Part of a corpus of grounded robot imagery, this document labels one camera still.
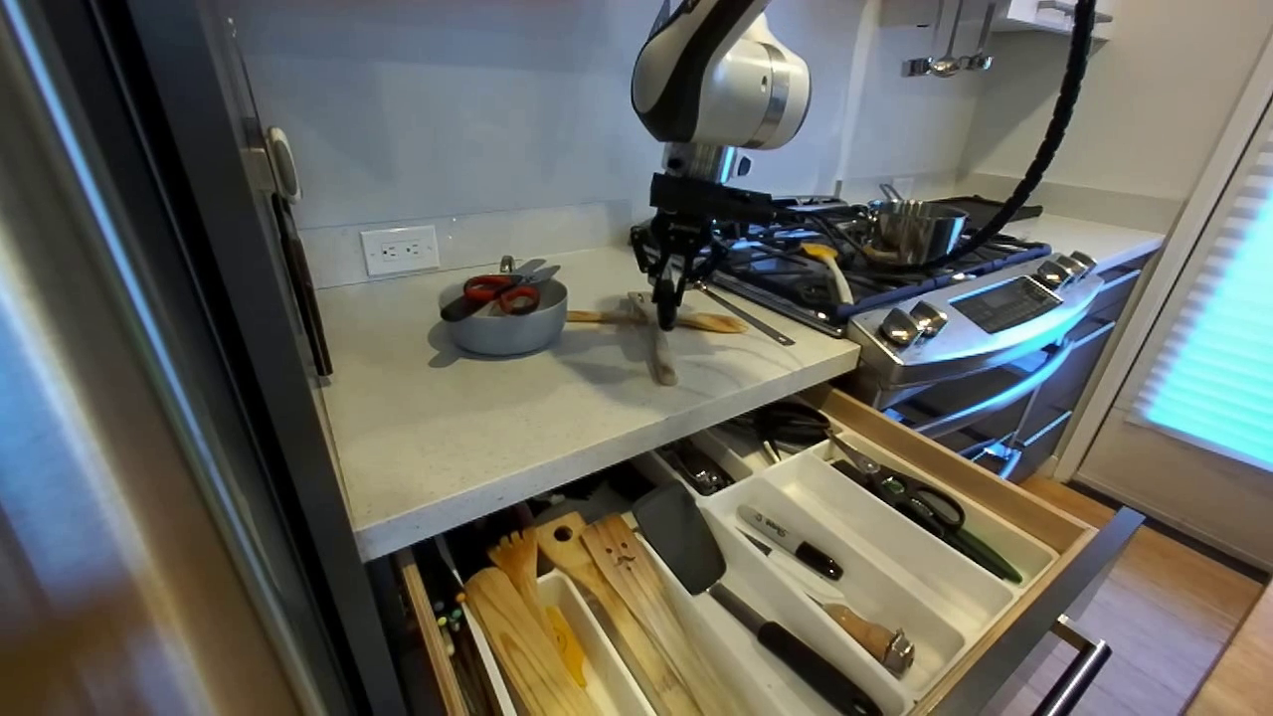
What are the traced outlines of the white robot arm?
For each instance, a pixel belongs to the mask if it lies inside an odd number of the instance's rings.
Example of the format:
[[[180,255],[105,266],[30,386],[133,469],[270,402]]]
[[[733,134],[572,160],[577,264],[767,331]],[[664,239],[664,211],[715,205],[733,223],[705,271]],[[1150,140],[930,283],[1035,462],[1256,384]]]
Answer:
[[[656,323],[674,327],[693,259],[719,219],[776,219],[782,205],[733,187],[739,148],[786,148],[807,120],[807,64],[767,32],[767,0],[664,3],[638,52],[629,104],[664,148],[648,184]]]

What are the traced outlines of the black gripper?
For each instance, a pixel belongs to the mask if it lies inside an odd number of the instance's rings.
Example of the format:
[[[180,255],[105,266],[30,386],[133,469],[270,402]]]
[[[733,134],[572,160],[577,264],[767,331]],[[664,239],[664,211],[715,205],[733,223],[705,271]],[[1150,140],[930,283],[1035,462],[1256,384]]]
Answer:
[[[702,283],[693,259],[714,239],[715,219],[746,217],[746,194],[714,180],[656,177],[648,205],[654,217],[629,230],[629,247],[638,271],[648,280],[654,305],[662,305],[662,327],[674,331],[685,291]]]

